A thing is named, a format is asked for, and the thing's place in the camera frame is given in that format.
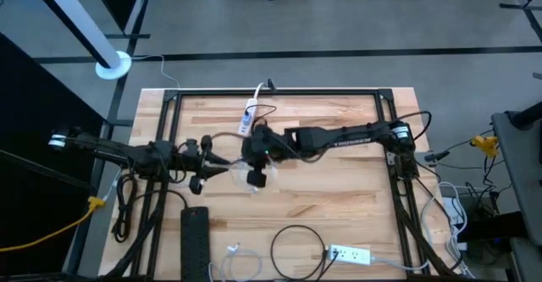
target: gray floor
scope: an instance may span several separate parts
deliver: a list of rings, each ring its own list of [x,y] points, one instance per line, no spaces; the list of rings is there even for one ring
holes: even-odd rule
[[[98,0],[81,0],[102,30],[119,29]],[[498,3],[514,0],[150,0],[137,54],[238,53],[299,50],[402,49],[436,47],[539,46],[521,11]],[[32,57],[87,56],[69,31],[41,0],[5,0],[0,30]],[[125,50],[126,41],[112,41]],[[408,56],[377,58],[284,58],[167,62],[164,70],[182,87],[254,86],[273,78],[277,86],[413,86],[419,105],[434,122],[429,141],[434,150],[490,128],[490,115],[522,109],[537,101],[542,81],[542,53]],[[99,80],[93,64],[44,65],[67,87],[106,116],[115,82]],[[120,119],[131,119],[141,88],[174,87],[160,75],[160,63],[139,62],[128,76]],[[115,139],[128,141],[130,129]],[[449,164],[482,165],[474,148],[457,148]],[[509,179],[504,165],[494,171],[498,187]],[[457,185],[481,185],[476,170],[439,169]],[[104,193],[116,173],[104,176]],[[502,212],[517,210],[513,191],[499,199]],[[108,232],[111,208],[92,218],[80,273],[94,275]],[[502,279],[502,273],[481,273]]]

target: wooden table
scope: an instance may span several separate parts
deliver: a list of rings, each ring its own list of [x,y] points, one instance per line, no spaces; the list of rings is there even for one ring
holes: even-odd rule
[[[399,116],[419,110],[412,88],[393,88],[393,92]],[[145,145],[154,140],[162,99],[162,89],[145,89],[141,92],[130,138],[131,145]],[[278,133],[288,127],[334,128],[366,124],[377,119],[374,99],[367,96],[275,96],[260,97],[259,102],[278,107],[276,112],[266,117],[269,125]],[[236,132],[245,104],[246,97],[183,97],[177,143],[186,138],[200,140],[205,134],[212,135],[220,131]],[[259,113],[266,110],[259,108]],[[419,116],[409,118],[407,122],[414,134],[423,128]],[[428,149],[426,137],[420,137],[417,150],[423,152]],[[223,158],[236,159],[240,156],[241,140],[221,136],[213,142],[213,151]],[[170,189],[182,192],[191,207],[209,208],[211,256],[215,264],[220,264],[228,253],[226,246],[240,243],[241,248],[256,251],[263,258],[263,271],[257,279],[280,278],[269,258],[269,248],[274,235],[290,224],[305,224],[314,228],[326,245],[367,248],[374,256],[402,263],[401,243],[397,235],[390,182],[381,145],[372,143],[331,149],[315,164],[296,160],[282,163],[278,168],[278,177],[268,180],[267,187],[257,194],[251,194],[236,184],[241,182],[241,173],[232,171],[212,177],[200,196],[192,195],[188,188],[181,185],[169,186]],[[423,169],[420,169],[420,173],[421,181],[434,191],[436,178]],[[141,194],[145,184],[143,180],[139,182],[138,194]],[[418,209],[421,211],[429,196],[417,182],[413,184]],[[100,274],[108,272],[135,239],[141,204],[142,199],[135,206],[130,238],[119,244],[112,235],[108,237]],[[177,196],[168,196],[155,279],[180,279],[182,207]],[[111,224],[118,217],[116,208]],[[444,245],[450,237],[445,215],[433,205],[428,210],[427,222],[433,236],[434,249],[451,266],[454,262]],[[142,273],[147,268],[150,239],[149,235],[141,262]],[[418,266],[412,237],[410,242],[412,259],[414,265]],[[301,277],[313,271],[321,254],[321,246],[315,236],[300,229],[285,231],[275,243],[274,249],[280,270],[292,277]],[[238,279],[251,276],[256,270],[256,264],[254,257],[239,256],[233,266],[235,276]],[[384,263],[375,263],[369,267],[335,263],[323,279],[404,279],[405,276],[404,271]],[[218,279],[218,274],[215,273],[214,277]]]

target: outlet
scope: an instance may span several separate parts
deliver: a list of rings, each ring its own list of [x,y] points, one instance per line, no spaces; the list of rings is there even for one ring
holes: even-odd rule
[[[336,262],[371,265],[371,252],[367,249],[331,245],[328,253],[329,260],[335,258],[335,253],[338,253]]]
[[[241,115],[241,122],[239,123],[239,130],[237,130],[237,134],[243,135],[243,136],[249,136],[251,134],[251,127],[252,122],[254,122],[254,116],[256,115],[257,107],[252,106],[257,105],[257,99],[250,98],[246,102],[245,110],[243,111],[243,114]]]

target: yellow cable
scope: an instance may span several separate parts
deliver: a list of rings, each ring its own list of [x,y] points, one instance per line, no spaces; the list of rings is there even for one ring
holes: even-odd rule
[[[19,250],[19,249],[25,249],[25,248],[40,244],[41,242],[46,241],[46,240],[54,237],[55,235],[60,235],[64,231],[66,231],[66,230],[80,224],[81,222],[86,220],[88,217],[90,217],[91,214],[94,212],[94,210],[96,210],[97,207],[102,207],[103,205],[105,205],[105,202],[103,200],[101,200],[101,199],[99,199],[97,197],[94,197],[94,196],[89,197],[88,202],[90,203],[90,205],[88,206],[88,212],[82,218],[76,220],[72,224],[69,224],[68,226],[66,226],[64,228],[62,228],[62,229],[60,229],[58,231],[55,231],[55,232],[51,233],[50,235],[46,235],[46,236],[42,237],[41,239],[33,241],[31,243],[27,243],[27,244],[24,244],[24,245],[18,245],[18,246],[0,248],[0,252],[11,252],[11,251],[15,251],[15,250]]]

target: white pole base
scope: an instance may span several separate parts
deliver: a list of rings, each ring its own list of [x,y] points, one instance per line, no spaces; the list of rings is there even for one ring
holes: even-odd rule
[[[117,80],[123,75],[128,74],[128,70],[130,70],[130,67],[132,66],[132,58],[128,55],[128,53],[121,51],[117,51],[117,54],[120,58],[119,67],[108,69],[101,66],[99,63],[96,63],[96,74],[100,78],[104,80]]]

